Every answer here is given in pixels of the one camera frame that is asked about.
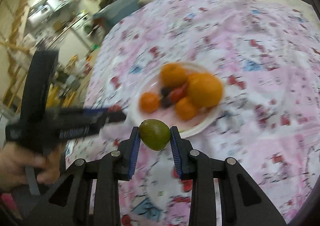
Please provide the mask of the left hand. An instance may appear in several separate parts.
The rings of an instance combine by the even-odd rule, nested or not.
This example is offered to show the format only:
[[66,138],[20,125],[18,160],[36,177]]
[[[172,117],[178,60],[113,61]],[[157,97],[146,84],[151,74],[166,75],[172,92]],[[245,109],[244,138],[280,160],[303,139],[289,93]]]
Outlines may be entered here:
[[15,142],[8,142],[1,149],[1,192],[9,193],[13,188],[27,185],[24,168],[40,169],[37,175],[39,184],[52,184],[60,177],[62,146],[59,144],[45,157]]

